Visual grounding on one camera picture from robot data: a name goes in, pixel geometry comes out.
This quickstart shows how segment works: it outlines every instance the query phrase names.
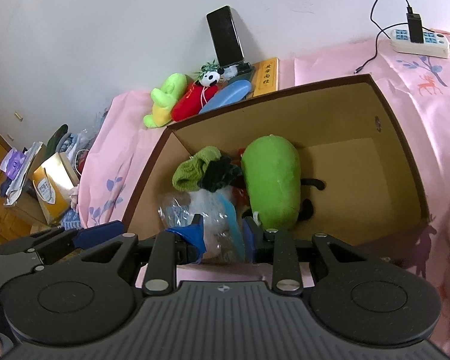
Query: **smartphone screen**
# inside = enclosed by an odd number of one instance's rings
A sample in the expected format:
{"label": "smartphone screen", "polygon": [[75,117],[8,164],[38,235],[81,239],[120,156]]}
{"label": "smartphone screen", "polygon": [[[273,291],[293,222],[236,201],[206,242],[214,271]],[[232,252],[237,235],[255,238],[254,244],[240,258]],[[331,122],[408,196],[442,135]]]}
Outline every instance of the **smartphone screen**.
{"label": "smartphone screen", "polygon": [[219,65],[226,67],[242,62],[242,47],[236,35],[230,7],[227,5],[210,12],[207,21]]}

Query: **orange deer print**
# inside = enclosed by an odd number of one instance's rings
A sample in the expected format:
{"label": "orange deer print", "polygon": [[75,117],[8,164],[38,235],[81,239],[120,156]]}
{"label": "orange deer print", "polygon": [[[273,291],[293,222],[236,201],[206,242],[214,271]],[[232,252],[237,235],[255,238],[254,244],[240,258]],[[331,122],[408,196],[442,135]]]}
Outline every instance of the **orange deer print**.
{"label": "orange deer print", "polygon": [[423,76],[419,76],[422,80],[425,80],[426,82],[424,82],[423,84],[418,84],[418,93],[420,93],[420,96],[422,95],[422,89],[425,89],[430,95],[432,94],[432,92],[430,92],[428,90],[428,88],[433,88],[433,94],[436,95],[437,94],[437,89],[438,91],[443,94],[442,90],[435,85],[435,80],[433,79],[432,76],[427,76],[426,74]]}

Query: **white wall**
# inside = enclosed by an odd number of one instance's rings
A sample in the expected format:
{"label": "white wall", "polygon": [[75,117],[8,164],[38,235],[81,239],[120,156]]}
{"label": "white wall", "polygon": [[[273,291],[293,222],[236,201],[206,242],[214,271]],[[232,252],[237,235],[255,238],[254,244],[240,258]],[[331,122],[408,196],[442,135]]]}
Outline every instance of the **white wall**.
{"label": "white wall", "polygon": [[[113,96],[196,71],[215,54],[205,15],[223,5],[256,62],[374,36],[373,1],[0,0],[0,133],[21,148],[62,123],[79,131]],[[450,31],[450,0],[409,1],[426,27]],[[405,12],[403,0],[381,0],[376,20]]]}

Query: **green stuffed toy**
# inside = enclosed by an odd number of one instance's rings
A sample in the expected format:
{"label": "green stuffed toy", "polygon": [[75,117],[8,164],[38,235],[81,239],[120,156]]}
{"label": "green stuffed toy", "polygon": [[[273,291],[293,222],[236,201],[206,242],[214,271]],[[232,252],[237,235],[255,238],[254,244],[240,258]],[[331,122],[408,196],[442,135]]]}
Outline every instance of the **green stuffed toy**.
{"label": "green stuffed toy", "polygon": [[151,91],[154,102],[151,114],[143,118],[143,123],[149,128],[162,127],[172,120],[171,111],[187,90],[187,77],[174,73],[168,77],[160,89]]}
{"label": "green stuffed toy", "polygon": [[264,228],[290,229],[300,211],[300,159],[285,138],[254,140],[242,156],[242,170],[253,212]]}

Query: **black cable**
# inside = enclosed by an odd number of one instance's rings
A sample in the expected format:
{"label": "black cable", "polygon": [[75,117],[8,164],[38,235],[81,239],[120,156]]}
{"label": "black cable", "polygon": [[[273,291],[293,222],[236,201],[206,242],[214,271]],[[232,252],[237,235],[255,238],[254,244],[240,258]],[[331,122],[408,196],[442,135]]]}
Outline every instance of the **black cable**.
{"label": "black cable", "polygon": [[[408,23],[398,23],[398,24],[393,24],[393,25],[388,26],[388,27],[385,27],[385,28],[380,28],[380,31],[379,31],[379,33],[377,34],[377,37],[375,38],[375,55],[373,55],[372,58],[367,59],[367,60],[365,61],[365,63],[364,63],[362,66],[357,67],[357,68],[354,70],[353,74],[360,73],[360,71],[365,67],[365,65],[366,65],[368,62],[373,61],[373,60],[377,57],[377,55],[378,55],[378,37],[380,36],[380,34],[381,34],[382,32],[386,35],[385,30],[388,30],[388,29],[390,29],[390,28],[392,28],[392,27],[404,26],[404,25],[407,25],[407,24],[408,24]],[[427,30],[427,31],[430,31],[430,32],[434,32],[434,31],[432,31],[432,30],[429,30],[428,28],[425,28],[425,27],[422,27],[422,28],[423,28],[424,30]]]}
{"label": "black cable", "polygon": [[[406,1],[406,4],[407,4],[407,8],[411,8],[411,7],[410,7],[410,3],[408,2],[408,0],[405,0],[405,1]],[[378,25],[378,23],[377,23],[375,20],[373,20],[373,10],[375,9],[375,5],[377,5],[377,3],[378,3],[378,0],[375,0],[375,2],[374,2],[373,5],[372,5],[372,9],[371,9],[371,11],[370,11],[370,21],[378,27],[378,29],[380,30],[380,32],[383,32],[384,30],[386,30],[386,28],[382,29],[382,28]],[[390,36],[388,36],[387,33],[384,32],[384,34],[387,36],[388,39],[390,39]]]}

